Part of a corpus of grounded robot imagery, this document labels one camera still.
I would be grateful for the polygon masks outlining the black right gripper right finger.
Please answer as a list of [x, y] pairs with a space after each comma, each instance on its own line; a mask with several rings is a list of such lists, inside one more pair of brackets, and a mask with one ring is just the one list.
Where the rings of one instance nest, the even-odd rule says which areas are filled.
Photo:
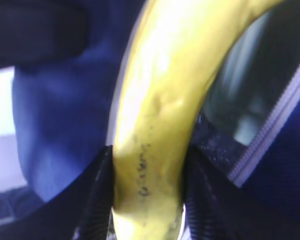
[[192, 240], [300, 240], [300, 223], [258, 205], [196, 146], [185, 158], [184, 203]]

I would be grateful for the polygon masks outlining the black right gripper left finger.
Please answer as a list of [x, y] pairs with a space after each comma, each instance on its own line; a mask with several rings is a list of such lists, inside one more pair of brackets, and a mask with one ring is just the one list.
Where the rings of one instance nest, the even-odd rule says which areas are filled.
[[114, 201], [111, 146], [65, 190], [29, 216], [0, 228], [0, 240], [105, 240]]

